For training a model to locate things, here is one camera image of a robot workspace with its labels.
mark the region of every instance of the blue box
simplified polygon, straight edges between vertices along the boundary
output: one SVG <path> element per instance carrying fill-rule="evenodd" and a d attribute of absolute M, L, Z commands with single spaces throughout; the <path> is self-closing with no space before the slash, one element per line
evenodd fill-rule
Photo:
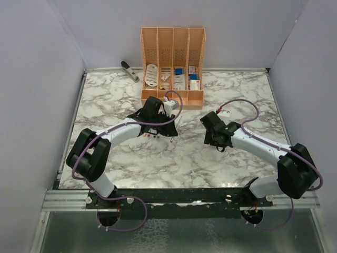
<path fill-rule="evenodd" d="M 196 74 L 190 75 L 190 80 L 198 80 L 198 77 Z"/>
<path fill-rule="evenodd" d="M 175 69 L 175 75 L 182 75 L 183 69 Z"/>

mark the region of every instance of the marble table top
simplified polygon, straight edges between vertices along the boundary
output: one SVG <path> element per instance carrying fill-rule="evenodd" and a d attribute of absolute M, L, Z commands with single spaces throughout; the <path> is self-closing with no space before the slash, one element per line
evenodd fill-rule
<path fill-rule="evenodd" d="M 71 135 L 71 149 L 80 131 L 97 131 L 122 121 L 141 105 L 142 71 L 134 83 L 123 72 L 88 73 Z M 276 169 L 243 150 L 226 148 L 220 153 L 204 145 L 205 130 L 199 119 L 233 98 L 248 99 L 259 107 L 260 117 L 246 126 L 271 140 L 287 143 L 276 104 L 264 72 L 203 73 L 204 107 L 184 110 L 177 127 L 178 137 L 128 140 L 110 151 L 105 172 L 119 188 L 209 188 L 241 187 L 255 177 L 276 173 Z M 234 102 L 224 108 L 230 121 L 241 123 L 255 116 L 254 108 Z M 64 165 L 60 189 L 87 188 L 71 177 Z"/>

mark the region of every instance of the black mounting plate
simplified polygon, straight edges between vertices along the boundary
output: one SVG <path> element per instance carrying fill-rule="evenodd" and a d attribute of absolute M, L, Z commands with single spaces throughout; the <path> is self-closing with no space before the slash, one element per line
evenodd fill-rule
<path fill-rule="evenodd" d="M 191 218 L 234 218 L 240 219 L 240 207 L 271 207 L 272 202 L 262 199 L 250 199 L 245 194 L 246 188 L 190 188 L 190 189 L 118 189 L 111 198 L 136 196 L 141 198 L 148 210 L 148 219 L 191 219 Z M 144 207 L 134 200 L 126 199 L 106 201 L 95 193 L 88 194 L 92 202 L 87 209 L 121 209 L 120 219 L 143 219 Z"/>

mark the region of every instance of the thin wire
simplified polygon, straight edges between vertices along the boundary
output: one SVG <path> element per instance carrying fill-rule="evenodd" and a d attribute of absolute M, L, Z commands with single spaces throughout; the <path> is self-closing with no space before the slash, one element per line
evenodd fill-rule
<path fill-rule="evenodd" d="M 76 179 L 76 180 L 82 180 L 82 181 L 85 181 L 86 184 L 89 186 L 89 188 L 95 191 L 95 189 L 93 189 L 93 188 L 88 184 L 88 182 L 86 181 L 85 178 L 80 178 L 80 177 L 77 177 L 77 176 L 75 175 L 76 168 L 77 168 L 78 164 L 80 163 L 80 160 L 83 158 L 84 154 L 86 153 L 86 151 L 87 151 L 89 148 L 91 148 L 91 146 L 95 143 L 95 141 L 98 140 L 100 137 L 102 137 L 102 136 L 104 136 L 104 135 L 106 135 L 106 134 L 108 134 L 108 133 L 110 133 L 110 132 L 112 132 L 112 131 L 114 131 L 114 130 L 120 128 L 120 127 L 126 126 L 126 125 L 149 125 L 149 126 L 159 127 L 159 126 L 161 126 L 161 125 L 167 125 L 167 124 L 170 124 L 170 123 L 174 122 L 174 121 L 179 117 L 181 111 L 183 110 L 183 99 L 181 98 L 181 96 L 180 96 L 179 93 L 177 93 L 176 91 L 172 91 L 172 90 L 167 91 L 167 92 L 165 93 L 164 96 L 166 97 L 167 94 L 168 94 L 168 93 L 171 93 L 171 92 L 172 92 L 172 93 L 175 93 L 175 94 L 178 96 L 179 100 L 180 100 L 180 109 L 179 109 L 177 115 L 176 115 L 173 119 L 170 119 L 169 121 L 166 121 L 166 122 L 163 122 L 163 123 L 125 122 L 125 123 L 121 123 L 121 124 L 118 124 L 118 125 L 115 125 L 115 126 L 109 128 L 106 132 L 100 133 L 100 134 L 97 135 L 91 142 L 89 142 L 89 144 L 84 148 L 84 150 L 82 151 L 82 153 L 81 153 L 80 156 L 78 157 L 78 159 L 77 159 L 77 161 L 75 162 L 74 167 L 73 167 L 73 169 L 72 169 L 72 177 L 73 177 L 74 179 Z M 136 227 L 134 227 L 134 228 L 130 228 L 130 229 L 116 229 L 116 228 L 111 228 L 111 227 L 105 227 L 105 228 L 107 228 L 108 230 L 111 230 L 111 231 L 117 231 L 117 232 L 130 232 L 130 231 L 134 231 L 134 230 L 140 228 L 141 226 L 143 226 L 143 225 L 145 224 L 146 219 L 147 219 L 147 207 L 146 207 L 145 202 L 144 202 L 142 199 L 140 199 L 140 198 L 138 198 L 138 197 L 135 197 L 135 196 L 127 196 L 127 197 L 124 196 L 124 197 L 118 197 L 118 198 L 107 198 L 107 197 L 104 197 L 104 196 L 102 196 L 101 194 L 99 194 L 97 191 L 95 191 L 95 192 L 96 192 L 96 194 L 97 194 L 101 199 L 103 199 L 103 200 L 107 200 L 107 201 L 116 201 L 116 200 L 122 200 L 122 199 L 127 199 L 127 198 L 133 198 L 133 199 L 138 200 L 138 201 L 144 206 L 144 209 L 145 209 L 144 219 L 143 219 L 143 221 L 142 221 L 138 226 L 136 226 Z"/>
<path fill-rule="evenodd" d="M 253 102 L 251 102 L 251 101 L 249 101 L 249 100 L 247 100 L 247 99 L 232 99 L 232 100 L 227 101 L 226 103 L 223 103 L 223 104 L 219 107 L 219 109 L 217 109 L 217 112 L 220 112 L 221 109 L 222 109 L 222 107 L 224 107 L 225 105 L 227 105 L 227 104 L 229 104 L 229 103 L 232 103 L 232 102 L 236 102 L 236 101 L 247 102 L 247 103 L 251 104 L 252 106 L 254 106 L 254 108 L 255 108 L 255 110 L 256 110 L 256 116 L 255 116 L 254 118 L 245 120 L 245 121 L 243 121 L 243 122 L 241 123 L 241 129 L 242 129 L 242 131 L 243 131 L 245 134 L 249 135 L 250 137 L 252 137 L 252 138 L 254 138 L 254 139 L 256 139 L 256 140 L 258 140 L 258 141 L 260 141 L 260 142 L 262 142 L 262 143 L 264 143 L 264 144 L 266 144 L 266 145 L 269 145 L 269 146 L 271 146 L 271 147 L 273 147 L 273 148 L 278 149 L 279 146 L 277 146 L 277 145 L 275 145 L 275 144 L 273 144 L 273 143 L 271 143 L 271 142 L 269 142 L 269 141 L 263 140 L 263 139 L 261 139 L 261 138 L 255 136 L 254 134 L 252 134 L 251 132 L 249 132 L 249 131 L 244 127 L 244 125 L 245 125 L 246 123 L 252 122 L 252 121 L 256 120 L 256 119 L 259 117 L 259 115 L 260 115 L 259 108 L 257 108 L 257 106 L 256 106 Z M 321 173 L 317 170 L 317 168 L 316 168 L 314 165 L 312 165 L 312 164 L 311 164 L 310 162 L 308 162 L 306 159 L 304 159 L 303 157 L 299 156 L 298 154 L 296 154 L 295 152 L 291 151 L 290 149 L 280 148 L 280 150 L 290 153 L 291 155 L 293 155 L 293 156 L 295 156 L 296 158 L 298 158 L 298 159 L 300 159 L 301 161 L 303 161 L 306 165 L 308 165 L 311 169 L 313 169 L 313 170 L 315 171 L 315 173 L 317 174 L 317 176 L 318 176 L 319 179 L 320 179 L 320 184 L 319 184 L 317 187 L 310 188 L 308 191 L 318 190 L 318 189 L 320 189 L 320 188 L 323 186 L 323 177 L 322 177 Z M 263 229 L 263 230 L 278 230 L 278 229 L 284 228 L 284 227 L 287 226 L 287 225 L 290 223 L 290 221 L 293 219 L 294 212 L 295 212 L 295 210 L 294 210 L 294 201 L 293 201 L 292 198 L 290 198 L 290 201 L 291 201 L 291 214 L 290 214 L 288 220 L 287 220 L 284 224 L 279 225 L 279 226 L 277 226 L 277 227 L 272 227 L 272 228 L 270 228 L 270 227 L 258 226 L 258 225 L 256 225 L 256 224 L 251 224 L 250 222 L 247 221 L 248 224 L 251 225 L 251 226 L 253 226 L 254 228 L 259 228 L 259 229 Z"/>

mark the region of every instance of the wall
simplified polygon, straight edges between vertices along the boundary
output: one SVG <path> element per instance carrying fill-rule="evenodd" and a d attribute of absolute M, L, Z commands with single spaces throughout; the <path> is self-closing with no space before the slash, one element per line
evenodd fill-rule
<path fill-rule="evenodd" d="M 45 0 L 0 8 L 0 251 L 28 252 L 84 64 Z"/>
<path fill-rule="evenodd" d="M 205 67 L 271 67 L 304 0 L 49 0 L 87 67 L 142 66 L 142 26 L 206 27 Z"/>
<path fill-rule="evenodd" d="M 324 176 L 318 191 L 337 242 L 337 1 L 309 0 L 270 71 L 292 143 L 305 144 Z"/>

